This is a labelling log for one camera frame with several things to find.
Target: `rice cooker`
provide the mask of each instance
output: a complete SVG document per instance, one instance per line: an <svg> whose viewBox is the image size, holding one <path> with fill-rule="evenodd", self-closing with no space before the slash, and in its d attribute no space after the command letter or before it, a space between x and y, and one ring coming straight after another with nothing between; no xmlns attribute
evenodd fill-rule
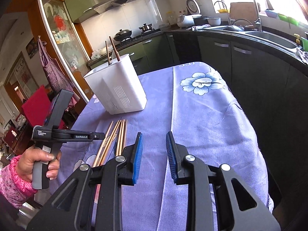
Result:
<svg viewBox="0 0 308 231"><path fill-rule="evenodd" d="M186 6L191 15L185 16L185 15L179 15L177 18L177 25L181 28L187 28L194 26L193 19L195 17L200 17L200 8L199 5L195 0L186 0Z"/></svg>

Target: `purple tablecloth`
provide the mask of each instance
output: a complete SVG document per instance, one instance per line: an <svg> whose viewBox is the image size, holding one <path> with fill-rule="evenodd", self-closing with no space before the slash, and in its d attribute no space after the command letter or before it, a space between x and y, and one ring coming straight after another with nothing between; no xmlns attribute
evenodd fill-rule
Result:
<svg viewBox="0 0 308 231"><path fill-rule="evenodd" d="M110 115L98 99L92 98L72 128L106 132L112 120L128 119L126 145L133 144L137 132L142 132L144 150L138 183L122 187L124 231L185 230L187 187L176 186L171 179L165 141L170 130L177 143L207 164L228 163L264 204L269 204L267 170L257 137L218 72L195 62L140 75L139 79L147 95L143 111ZM100 144L64 144L51 193L81 163L91 165Z"/></svg>

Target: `white utensil holder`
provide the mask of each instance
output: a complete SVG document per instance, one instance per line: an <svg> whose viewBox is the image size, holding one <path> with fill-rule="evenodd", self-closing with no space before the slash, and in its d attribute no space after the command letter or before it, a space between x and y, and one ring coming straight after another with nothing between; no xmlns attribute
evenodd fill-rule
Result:
<svg viewBox="0 0 308 231"><path fill-rule="evenodd" d="M104 63L84 76L104 108L111 114L140 111L147 103L129 55Z"/></svg>

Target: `pink sleeve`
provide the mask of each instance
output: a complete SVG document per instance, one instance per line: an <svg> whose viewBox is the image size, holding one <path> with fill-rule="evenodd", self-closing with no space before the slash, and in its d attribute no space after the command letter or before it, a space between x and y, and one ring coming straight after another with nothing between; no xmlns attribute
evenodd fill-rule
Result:
<svg viewBox="0 0 308 231"><path fill-rule="evenodd" d="M21 208L26 200L37 192L30 182L24 181L17 174L15 166L19 158L20 156L14 157L0 175L0 192L15 208Z"/></svg>

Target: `blue bowl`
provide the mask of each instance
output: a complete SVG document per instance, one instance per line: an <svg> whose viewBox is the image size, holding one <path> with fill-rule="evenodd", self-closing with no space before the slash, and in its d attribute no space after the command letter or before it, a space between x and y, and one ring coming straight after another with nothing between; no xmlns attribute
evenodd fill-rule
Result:
<svg viewBox="0 0 308 231"><path fill-rule="evenodd" d="M266 9L265 10L265 13L268 17L271 17L271 18L277 18L278 14L272 10L268 10Z"/></svg>

